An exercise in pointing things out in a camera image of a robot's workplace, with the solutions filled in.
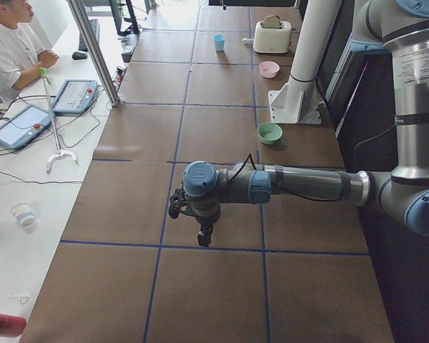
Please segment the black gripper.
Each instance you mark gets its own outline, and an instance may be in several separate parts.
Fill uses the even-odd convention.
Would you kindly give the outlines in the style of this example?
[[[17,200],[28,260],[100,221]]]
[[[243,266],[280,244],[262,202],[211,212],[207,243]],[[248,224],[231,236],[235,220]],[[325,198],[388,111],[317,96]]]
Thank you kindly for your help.
[[[192,207],[195,218],[200,224],[200,231],[197,235],[198,244],[201,247],[208,247],[211,244],[212,230],[214,224],[220,218],[220,207],[210,209],[197,209]]]

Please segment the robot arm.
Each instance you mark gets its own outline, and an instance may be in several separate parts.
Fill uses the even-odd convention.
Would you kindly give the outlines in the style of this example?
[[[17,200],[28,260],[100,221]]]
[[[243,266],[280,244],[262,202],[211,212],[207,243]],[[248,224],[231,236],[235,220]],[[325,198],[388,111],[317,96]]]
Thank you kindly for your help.
[[[264,204],[288,193],[323,202],[375,207],[429,238],[429,1],[356,1],[351,48],[392,55],[398,164],[391,172],[299,169],[255,164],[231,169],[205,161],[189,164],[169,199],[169,215],[194,217],[198,242],[208,246],[220,207]]]

